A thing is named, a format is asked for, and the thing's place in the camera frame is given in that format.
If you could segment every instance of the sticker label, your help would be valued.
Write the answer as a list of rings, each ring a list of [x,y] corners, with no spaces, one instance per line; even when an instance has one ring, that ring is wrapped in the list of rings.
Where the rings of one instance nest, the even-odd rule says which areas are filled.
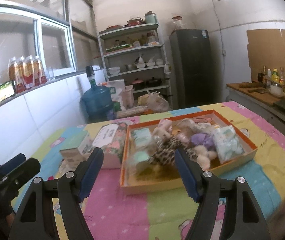
[[[116,134],[117,129],[117,124],[109,124],[101,128],[92,145],[101,148],[104,145],[110,144]]]
[[[203,34],[203,37],[204,37],[205,39],[207,39],[206,31],[205,31],[205,30],[201,30],[201,33]]]

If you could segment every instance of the bed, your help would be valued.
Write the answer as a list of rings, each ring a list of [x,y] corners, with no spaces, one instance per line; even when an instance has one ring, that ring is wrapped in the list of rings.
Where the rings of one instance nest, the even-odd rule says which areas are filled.
[[[285,137],[257,114],[236,102],[226,102],[180,109],[159,114],[127,118],[134,123],[214,109],[244,132],[258,146],[254,160],[220,177],[234,180],[243,176],[250,185],[262,212],[269,223],[272,239],[285,235]],[[37,176],[44,180],[59,178],[62,156],[59,149],[65,138],[87,130],[94,137],[100,122],[57,130],[33,154],[41,163]],[[81,208],[95,240],[160,240],[184,239],[196,213],[198,204],[188,197],[185,189],[124,195],[119,187],[120,169],[101,170],[91,195]],[[17,210],[29,184],[21,190],[12,205]],[[53,200],[60,239],[68,239],[61,218],[59,203]],[[218,208],[212,240],[218,240],[225,204]]]

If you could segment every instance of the kitchen counter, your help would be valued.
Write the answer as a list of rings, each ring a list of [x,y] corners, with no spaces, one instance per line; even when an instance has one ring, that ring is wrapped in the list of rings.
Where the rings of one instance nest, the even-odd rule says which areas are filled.
[[[235,101],[260,115],[285,136],[285,111],[274,105],[280,99],[269,93],[248,93],[248,88],[239,88],[239,84],[227,84],[228,100]]]

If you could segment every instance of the cardboard box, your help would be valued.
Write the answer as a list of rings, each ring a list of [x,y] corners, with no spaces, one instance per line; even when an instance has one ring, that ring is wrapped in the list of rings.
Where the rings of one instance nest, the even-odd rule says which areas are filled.
[[[251,79],[257,80],[259,70],[266,65],[272,72],[284,68],[285,76],[285,30],[259,29],[247,31],[248,59]]]
[[[220,115],[215,110],[208,110],[202,111],[192,114],[185,114],[175,117],[170,117],[167,119],[172,120],[173,122],[173,130],[177,129],[176,125],[185,118],[194,118],[194,117],[210,117],[213,119],[214,122],[219,124],[221,127],[233,125],[230,123],[226,118]],[[153,192],[153,191],[161,191],[161,190],[169,190],[183,186],[183,182],[181,178],[176,179],[168,179],[168,178],[160,178],[160,179],[151,179],[151,180],[137,180],[135,175],[131,175],[132,172],[126,168],[125,163],[126,159],[134,153],[134,143],[131,138],[131,131],[136,129],[141,129],[144,127],[148,127],[152,132],[158,125],[160,120],[144,122],[129,125],[127,134],[126,134],[126,141],[124,146],[124,155],[121,167],[121,174],[120,174],[120,187],[123,188],[125,194],[140,194],[146,192]],[[215,159],[211,162],[211,169],[210,171],[214,173],[216,176],[220,174],[230,171],[235,167],[243,165],[244,163],[252,160],[257,152],[257,146],[249,140],[239,129],[237,129],[233,125],[239,139],[240,143],[245,151],[245,153],[235,159],[230,160],[227,163],[220,165],[219,160]]]
[[[91,149],[91,145],[92,139],[90,134],[84,130],[67,138],[60,149],[60,153],[68,166],[71,169],[75,169],[79,163],[86,160],[84,154]]]

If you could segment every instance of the cardboard sheet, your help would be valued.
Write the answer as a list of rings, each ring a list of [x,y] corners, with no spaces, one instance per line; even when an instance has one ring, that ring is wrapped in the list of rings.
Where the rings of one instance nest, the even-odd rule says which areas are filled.
[[[285,76],[285,30],[259,29],[247,31],[248,59],[251,68],[251,79],[257,80],[259,70],[263,65],[271,71],[284,68]]]

